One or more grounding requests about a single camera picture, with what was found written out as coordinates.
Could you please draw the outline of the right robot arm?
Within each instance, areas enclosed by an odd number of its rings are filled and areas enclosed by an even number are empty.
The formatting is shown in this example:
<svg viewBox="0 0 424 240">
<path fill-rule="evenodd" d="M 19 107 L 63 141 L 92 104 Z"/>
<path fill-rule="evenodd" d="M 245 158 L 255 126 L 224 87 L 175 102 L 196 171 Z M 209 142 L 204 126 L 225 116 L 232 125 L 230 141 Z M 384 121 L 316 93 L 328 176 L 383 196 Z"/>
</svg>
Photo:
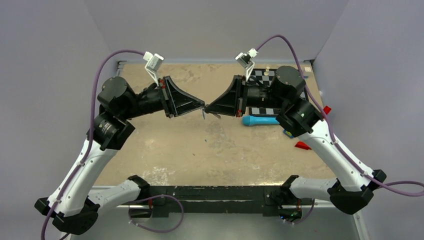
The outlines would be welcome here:
<svg viewBox="0 0 424 240">
<path fill-rule="evenodd" d="M 310 147 L 335 174 L 330 179 L 292 175 L 281 186 L 282 200 L 288 204 L 304 198 L 329 201 L 343 213 L 355 214 L 368 205 L 377 182 L 387 176 L 361 163 L 337 137 L 331 136 L 323 114 L 302 97 L 305 87 L 306 81 L 292 66 L 277 68 L 269 85 L 235 75 L 228 89 L 208 104 L 205 112 L 241 117 L 248 107 L 278 110 L 279 125 Z"/>
</svg>

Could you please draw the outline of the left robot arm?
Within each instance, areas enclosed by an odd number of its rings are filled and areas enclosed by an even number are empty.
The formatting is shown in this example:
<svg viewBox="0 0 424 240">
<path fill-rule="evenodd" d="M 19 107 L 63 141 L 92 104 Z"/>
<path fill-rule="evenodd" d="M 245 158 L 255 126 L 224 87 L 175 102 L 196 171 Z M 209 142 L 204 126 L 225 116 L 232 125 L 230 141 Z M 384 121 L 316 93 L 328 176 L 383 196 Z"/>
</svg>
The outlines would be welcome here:
<svg viewBox="0 0 424 240">
<path fill-rule="evenodd" d="M 100 173 L 135 130 L 131 119 L 160 111 L 174 118 L 205 106 L 203 100 L 177 87 L 169 76 L 140 93 L 134 92 L 123 77 L 115 76 L 103 83 L 97 100 L 99 113 L 91 121 L 74 165 L 55 192 L 34 205 L 57 230 L 66 234 L 81 235 L 107 210 L 129 202 L 142 205 L 150 198 L 149 183 L 137 175 L 90 194 Z"/>
</svg>

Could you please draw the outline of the light blue plastic cylinder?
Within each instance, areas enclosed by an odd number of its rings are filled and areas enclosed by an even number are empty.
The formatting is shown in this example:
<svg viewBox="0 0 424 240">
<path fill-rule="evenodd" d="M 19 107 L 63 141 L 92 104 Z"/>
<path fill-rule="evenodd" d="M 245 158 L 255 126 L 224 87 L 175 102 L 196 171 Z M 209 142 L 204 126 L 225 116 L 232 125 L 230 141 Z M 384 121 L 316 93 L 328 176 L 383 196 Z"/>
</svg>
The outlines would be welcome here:
<svg viewBox="0 0 424 240">
<path fill-rule="evenodd" d="M 275 117 L 246 115 L 241 119 L 244 126 L 279 125 Z"/>
</svg>

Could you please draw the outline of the black white chessboard mat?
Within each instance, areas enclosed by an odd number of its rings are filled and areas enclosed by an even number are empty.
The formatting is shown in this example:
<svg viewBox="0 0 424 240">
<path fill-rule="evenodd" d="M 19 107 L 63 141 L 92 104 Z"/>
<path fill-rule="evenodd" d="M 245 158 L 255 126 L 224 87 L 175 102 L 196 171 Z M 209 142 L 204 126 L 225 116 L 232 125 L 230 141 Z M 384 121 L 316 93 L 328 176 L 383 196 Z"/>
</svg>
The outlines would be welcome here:
<svg viewBox="0 0 424 240">
<path fill-rule="evenodd" d="M 284 113 L 306 99 L 302 97 L 306 81 L 298 69 L 281 66 L 265 71 L 253 72 L 247 89 L 246 105 L 252 108 L 282 110 Z"/>
</svg>

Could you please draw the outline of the red triangular block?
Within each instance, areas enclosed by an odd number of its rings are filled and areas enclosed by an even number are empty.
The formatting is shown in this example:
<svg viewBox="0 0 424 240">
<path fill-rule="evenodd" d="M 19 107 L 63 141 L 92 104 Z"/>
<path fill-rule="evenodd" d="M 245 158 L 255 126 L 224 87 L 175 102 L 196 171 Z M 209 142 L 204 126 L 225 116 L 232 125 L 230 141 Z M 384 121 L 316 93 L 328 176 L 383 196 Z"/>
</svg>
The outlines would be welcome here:
<svg viewBox="0 0 424 240">
<path fill-rule="evenodd" d="M 310 147 L 310 146 L 308 146 L 306 143 L 304 143 L 303 141 L 298 141 L 296 144 L 295 144 L 295 147 L 296 148 L 299 148 L 299 149 L 303 149 L 303 150 L 311 150 L 312 148 Z"/>
</svg>

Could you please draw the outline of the red green toy block stack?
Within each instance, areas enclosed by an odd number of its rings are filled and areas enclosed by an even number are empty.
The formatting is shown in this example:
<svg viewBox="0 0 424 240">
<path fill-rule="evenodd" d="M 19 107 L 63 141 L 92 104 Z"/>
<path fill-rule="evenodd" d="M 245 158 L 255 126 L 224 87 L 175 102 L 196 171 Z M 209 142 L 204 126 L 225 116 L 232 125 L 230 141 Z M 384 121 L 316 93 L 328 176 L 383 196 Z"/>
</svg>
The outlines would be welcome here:
<svg viewBox="0 0 424 240">
<path fill-rule="evenodd" d="M 323 111 L 326 115 L 328 115 L 331 112 L 331 110 L 332 110 L 332 108 L 327 106 L 327 105 L 323 108 Z"/>
</svg>

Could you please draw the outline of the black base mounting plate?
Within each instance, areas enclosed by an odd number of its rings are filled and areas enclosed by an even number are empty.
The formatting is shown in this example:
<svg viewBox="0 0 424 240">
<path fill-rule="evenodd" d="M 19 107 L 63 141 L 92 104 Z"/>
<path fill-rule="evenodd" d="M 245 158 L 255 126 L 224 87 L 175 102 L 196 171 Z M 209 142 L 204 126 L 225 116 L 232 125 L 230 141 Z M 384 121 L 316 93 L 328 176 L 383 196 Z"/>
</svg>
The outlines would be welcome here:
<svg viewBox="0 0 424 240">
<path fill-rule="evenodd" d="M 288 209 L 309 207 L 312 199 L 289 197 L 278 185 L 251 186 L 151 186 L 153 217 L 170 213 L 260 214 L 276 217 Z"/>
</svg>

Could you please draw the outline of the aluminium frame rail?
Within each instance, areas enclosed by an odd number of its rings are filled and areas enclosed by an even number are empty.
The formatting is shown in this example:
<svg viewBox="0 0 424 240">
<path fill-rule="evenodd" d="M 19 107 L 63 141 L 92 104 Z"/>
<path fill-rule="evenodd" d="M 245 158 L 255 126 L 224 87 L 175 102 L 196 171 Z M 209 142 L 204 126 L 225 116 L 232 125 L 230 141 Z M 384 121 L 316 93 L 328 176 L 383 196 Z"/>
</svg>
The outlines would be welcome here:
<svg viewBox="0 0 424 240">
<path fill-rule="evenodd" d="M 278 216 L 247 213 L 169 213 L 154 217 L 146 204 L 120 205 L 75 240 L 365 240 L 361 212 L 339 211 L 324 200 Z"/>
</svg>

